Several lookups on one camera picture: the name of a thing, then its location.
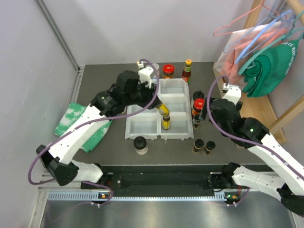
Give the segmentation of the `black cap pepper bottle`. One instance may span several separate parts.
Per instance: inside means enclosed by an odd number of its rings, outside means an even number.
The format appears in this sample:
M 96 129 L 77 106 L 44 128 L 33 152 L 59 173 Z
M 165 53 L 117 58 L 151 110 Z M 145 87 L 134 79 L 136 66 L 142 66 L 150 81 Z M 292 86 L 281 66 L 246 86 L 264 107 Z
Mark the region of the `black cap pepper bottle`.
M 197 139 L 194 142 L 194 146 L 192 148 L 192 151 L 194 153 L 199 153 L 201 151 L 201 149 L 203 148 L 203 146 L 204 146 L 204 141 L 202 139 Z
M 215 147 L 216 147 L 216 144 L 213 141 L 208 141 L 204 148 L 204 154 L 210 155 L 211 152 L 215 149 Z

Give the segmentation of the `yellow label brown bottle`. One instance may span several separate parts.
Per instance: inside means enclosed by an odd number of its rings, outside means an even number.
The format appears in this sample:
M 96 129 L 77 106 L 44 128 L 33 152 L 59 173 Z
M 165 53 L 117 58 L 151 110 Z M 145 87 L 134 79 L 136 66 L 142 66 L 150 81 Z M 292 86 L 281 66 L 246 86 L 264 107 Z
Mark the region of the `yellow label brown bottle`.
M 157 109 L 158 113 L 159 113 L 162 117 L 166 117 L 166 116 L 169 116 L 169 115 L 170 115 L 169 109 L 167 108 L 167 106 L 166 106 L 162 101 L 160 101 L 160 102 L 155 106 L 155 108 Z
M 162 118 L 161 124 L 162 124 L 162 129 L 164 129 L 164 130 L 170 129 L 170 126 L 171 126 L 171 118 L 170 118 L 170 116 L 169 115 L 168 116 L 164 116 Z

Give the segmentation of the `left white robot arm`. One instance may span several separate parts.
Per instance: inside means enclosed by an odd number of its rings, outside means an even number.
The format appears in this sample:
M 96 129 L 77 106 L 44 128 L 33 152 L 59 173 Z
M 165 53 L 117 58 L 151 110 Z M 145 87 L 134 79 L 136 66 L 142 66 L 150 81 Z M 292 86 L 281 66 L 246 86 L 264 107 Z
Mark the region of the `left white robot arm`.
M 41 162 L 59 186 L 72 181 L 89 181 L 97 188 L 107 185 L 108 177 L 98 164 L 78 162 L 73 157 L 103 124 L 121 117 L 125 107 L 155 107 L 157 85 L 151 78 L 154 72 L 149 66 L 138 72 L 123 71 L 110 89 L 94 97 L 79 119 L 57 142 L 38 147 Z

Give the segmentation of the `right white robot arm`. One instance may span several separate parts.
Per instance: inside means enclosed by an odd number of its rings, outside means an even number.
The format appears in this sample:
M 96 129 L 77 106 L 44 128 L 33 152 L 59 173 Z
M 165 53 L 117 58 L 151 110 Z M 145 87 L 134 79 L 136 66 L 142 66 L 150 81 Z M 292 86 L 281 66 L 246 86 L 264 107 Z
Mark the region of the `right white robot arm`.
M 233 188 L 235 185 L 258 190 L 280 201 L 291 212 L 304 215 L 304 167 L 287 152 L 270 131 L 253 117 L 241 117 L 241 102 L 234 104 L 227 99 L 206 98 L 203 117 L 230 138 L 260 159 L 275 176 L 252 171 L 243 165 L 224 165 L 217 182 L 210 179 L 210 186 Z

